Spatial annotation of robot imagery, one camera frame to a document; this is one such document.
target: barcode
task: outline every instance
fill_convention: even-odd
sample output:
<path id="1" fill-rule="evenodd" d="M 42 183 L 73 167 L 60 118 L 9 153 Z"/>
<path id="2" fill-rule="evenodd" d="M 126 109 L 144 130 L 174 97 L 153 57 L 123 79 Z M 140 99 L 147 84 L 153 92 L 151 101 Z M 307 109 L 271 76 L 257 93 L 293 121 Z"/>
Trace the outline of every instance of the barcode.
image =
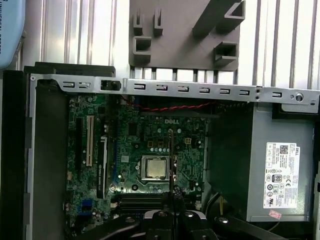
<path id="1" fill-rule="evenodd" d="M 280 154 L 288 154 L 288 145 L 280 145 Z"/>

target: cpu socket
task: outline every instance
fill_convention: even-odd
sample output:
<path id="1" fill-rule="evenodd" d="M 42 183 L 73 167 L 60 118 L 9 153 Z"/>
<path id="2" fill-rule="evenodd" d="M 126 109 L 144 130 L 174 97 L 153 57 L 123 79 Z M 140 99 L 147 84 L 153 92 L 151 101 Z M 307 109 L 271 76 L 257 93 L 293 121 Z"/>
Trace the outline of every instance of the cpu socket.
<path id="1" fill-rule="evenodd" d="M 143 181 L 169 181 L 169 157 L 142 156 L 140 175 Z"/>

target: screw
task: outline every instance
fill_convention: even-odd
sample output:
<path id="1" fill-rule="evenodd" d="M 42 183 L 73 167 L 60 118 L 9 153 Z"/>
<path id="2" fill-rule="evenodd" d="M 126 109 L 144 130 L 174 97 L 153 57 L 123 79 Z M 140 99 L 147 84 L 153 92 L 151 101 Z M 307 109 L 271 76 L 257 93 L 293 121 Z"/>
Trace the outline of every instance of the screw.
<path id="1" fill-rule="evenodd" d="M 218 221 L 222 224 L 227 224 L 229 222 L 228 219 L 226 219 L 225 217 L 219 217 L 218 218 Z"/>
<path id="2" fill-rule="evenodd" d="M 166 216 L 167 216 L 167 214 L 166 214 L 164 211 L 160 211 L 160 212 L 158 213 L 158 215 L 159 215 L 160 217 L 166 217 Z"/>
<path id="3" fill-rule="evenodd" d="M 125 219 L 125 222 L 126 223 L 134 223 L 135 222 L 135 220 L 132 218 L 132 217 L 127 217 L 126 219 Z"/>
<path id="4" fill-rule="evenodd" d="M 192 212 L 190 212 L 190 211 L 186 211 L 185 213 L 184 213 L 184 215 L 186 215 L 188 218 L 192 218 L 192 216 L 194 215 Z"/>

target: dell logo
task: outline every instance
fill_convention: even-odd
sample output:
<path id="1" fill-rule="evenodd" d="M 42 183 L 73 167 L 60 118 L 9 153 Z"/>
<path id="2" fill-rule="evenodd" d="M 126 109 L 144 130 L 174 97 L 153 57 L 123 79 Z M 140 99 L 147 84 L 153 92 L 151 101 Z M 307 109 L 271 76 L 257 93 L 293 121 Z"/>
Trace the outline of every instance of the dell logo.
<path id="1" fill-rule="evenodd" d="M 165 124 L 179 124 L 179 120 L 165 119 Z"/>

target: pcie slot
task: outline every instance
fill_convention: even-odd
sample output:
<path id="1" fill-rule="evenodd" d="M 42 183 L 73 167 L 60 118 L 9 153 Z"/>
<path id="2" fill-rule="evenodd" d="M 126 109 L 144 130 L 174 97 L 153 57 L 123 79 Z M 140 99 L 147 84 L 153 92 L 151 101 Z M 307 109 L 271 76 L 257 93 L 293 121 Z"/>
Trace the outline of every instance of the pcie slot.
<path id="1" fill-rule="evenodd" d="M 84 119 L 77 117 L 75 120 L 75 169 L 80 172 L 82 166 L 82 155 L 83 155 L 83 127 Z"/>
<path id="2" fill-rule="evenodd" d="M 87 167 L 92 167 L 92 162 L 93 162 L 94 125 L 95 125 L 95 116 L 86 116 L 86 129 L 87 129 L 86 166 Z"/>
<path id="3" fill-rule="evenodd" d="M 98 144 L 98 156 L 97 156 L 97 184 L 96 184 L 96 197 L 98 199 L 104 199 L 106 196 L 106 170 L 108 161 L 108 138 L 102 136 Z"/>

